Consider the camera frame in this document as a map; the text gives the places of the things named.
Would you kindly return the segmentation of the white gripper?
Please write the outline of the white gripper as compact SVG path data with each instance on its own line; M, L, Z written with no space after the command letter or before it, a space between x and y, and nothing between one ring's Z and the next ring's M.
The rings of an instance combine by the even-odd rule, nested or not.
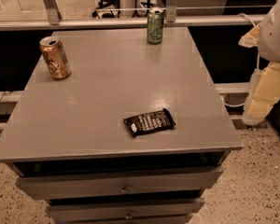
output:
M280 101L280 0L238 44L245 48L258 47L259 56L270 61L263 70L256 69L250 79L242 121L253 126L262 122Z

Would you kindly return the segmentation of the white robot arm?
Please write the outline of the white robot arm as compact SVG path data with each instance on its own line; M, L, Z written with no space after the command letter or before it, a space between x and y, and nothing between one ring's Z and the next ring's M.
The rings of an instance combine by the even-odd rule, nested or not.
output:
M280 0L277 0L261 23L243 35L238 44L258 49L257 67L249 82L242 121L257 125L264 121L280 101Z

